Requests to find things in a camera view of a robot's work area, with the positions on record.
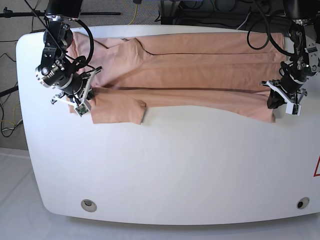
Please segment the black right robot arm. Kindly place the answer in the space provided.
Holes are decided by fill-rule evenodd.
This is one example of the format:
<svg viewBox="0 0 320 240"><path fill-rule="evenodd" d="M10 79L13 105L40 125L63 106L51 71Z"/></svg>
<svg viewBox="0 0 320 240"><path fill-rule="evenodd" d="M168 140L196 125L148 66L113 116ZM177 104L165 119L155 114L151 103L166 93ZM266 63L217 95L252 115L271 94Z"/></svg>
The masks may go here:
<svg viewBox="0 0 320 240"><path fill-rule="evenodd" d="M83 2L81 0L51 0L45 10L46 22L43 23L44 49L40 65L35 70L37 81L46 88L57 88L51 103L63 102L82 116L91 110L89 100L94 97L92 81L101 67L92 67L90 71L78 74L78 71L88 67L94 53L94 38L90 29L79 19ZM88 56L73 58L67 54L67 49L73 41L73 33L69 21L75 21L82 26L89 37Z"/></svg>

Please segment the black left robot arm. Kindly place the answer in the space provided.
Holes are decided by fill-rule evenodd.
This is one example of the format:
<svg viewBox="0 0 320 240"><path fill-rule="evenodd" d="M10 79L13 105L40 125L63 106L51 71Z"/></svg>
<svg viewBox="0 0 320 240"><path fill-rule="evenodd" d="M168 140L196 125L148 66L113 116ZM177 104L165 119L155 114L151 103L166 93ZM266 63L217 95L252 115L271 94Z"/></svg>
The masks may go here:
<svg viewBox="0 0 320 240"><path fill-rule="evenodd" d="M265 15L256 1L261 19L265 22L266 43L271 43L281 54L289 57L289 63L281 62L280 79L262 81L261 85L270 89L268 109L286 106L285 112L299 115L301 100L307 96L303 85L320 71L320 2L318 0L285 0L283 9ZM274 17L284 15L290 21L289 38L293 42L293 52L282 49L273 39L270 23Z"/></svg>

